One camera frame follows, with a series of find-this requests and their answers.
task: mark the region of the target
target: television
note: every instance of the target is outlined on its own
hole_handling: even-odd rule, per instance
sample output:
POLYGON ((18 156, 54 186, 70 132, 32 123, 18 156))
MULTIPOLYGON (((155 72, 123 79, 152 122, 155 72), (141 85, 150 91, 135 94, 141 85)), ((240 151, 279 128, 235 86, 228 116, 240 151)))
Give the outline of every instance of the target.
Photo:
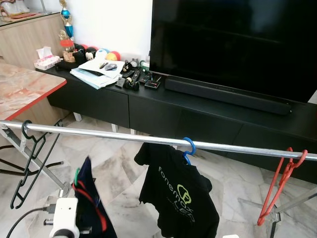
POLYGON ((306 103, 317 90, 317 1, 153 0, 150 71, 306 103))

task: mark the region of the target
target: pink tissue box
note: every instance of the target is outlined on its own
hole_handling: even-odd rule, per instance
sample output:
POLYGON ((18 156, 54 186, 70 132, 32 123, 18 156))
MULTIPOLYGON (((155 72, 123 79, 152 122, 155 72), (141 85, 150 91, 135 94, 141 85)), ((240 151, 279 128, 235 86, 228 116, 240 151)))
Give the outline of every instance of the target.
POLYGON ((60 62, 59 56, 47 56, 43 59, 38 59, 37 61, 35 61, 34 67, 41 70, 47 70, 49 68, 52 68, 58 62, 60 62))

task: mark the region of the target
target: soundbar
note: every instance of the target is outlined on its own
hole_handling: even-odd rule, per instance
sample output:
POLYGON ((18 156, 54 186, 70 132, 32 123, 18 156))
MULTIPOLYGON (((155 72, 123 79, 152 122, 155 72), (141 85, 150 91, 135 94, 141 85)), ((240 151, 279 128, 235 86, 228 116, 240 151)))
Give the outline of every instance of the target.
POLYGON ((165 88, 279 115, 292 109, 289 101, 280 98, 172 75, 166 78, 165 88))

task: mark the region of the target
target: blue hanger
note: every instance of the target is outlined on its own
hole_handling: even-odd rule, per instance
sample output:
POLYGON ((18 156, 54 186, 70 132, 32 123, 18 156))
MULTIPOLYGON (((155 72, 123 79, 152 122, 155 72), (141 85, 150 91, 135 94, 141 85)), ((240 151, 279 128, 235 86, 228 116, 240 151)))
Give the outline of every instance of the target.
POLYGON ((183 140, 187 140, 192 145, 192 148, 193 148, 192 152, 185 151, 184 154, 183 154, 183 156, 186 159, 187 163, 189 165, 191 165, 189 159, 187 158, 187 155, 193 155, 196 152, 196 146, 194 145, 193 141, 191 139, 189 139, 188 137, 184 137, 183 140))

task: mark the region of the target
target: black tv console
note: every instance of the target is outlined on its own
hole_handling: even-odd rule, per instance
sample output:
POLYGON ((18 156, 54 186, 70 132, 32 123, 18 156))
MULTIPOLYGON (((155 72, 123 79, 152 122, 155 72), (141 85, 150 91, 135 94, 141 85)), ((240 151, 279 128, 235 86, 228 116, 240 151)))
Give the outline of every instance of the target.
MULTIPOLYGON (((67 84, 48 96, 52 106, 77 112, 154 136, 317 153, 317 105, 294 104, 282 116, 220 101, 166 90, 139 91, 109 85, 99 90, 66 71, 40 72, 63 77, 67 84)), ((278 158, 216 152, 228 158, 275 171, 278 158)), ((293 176, 317 183, 317 162, 305 161, 293 176)))

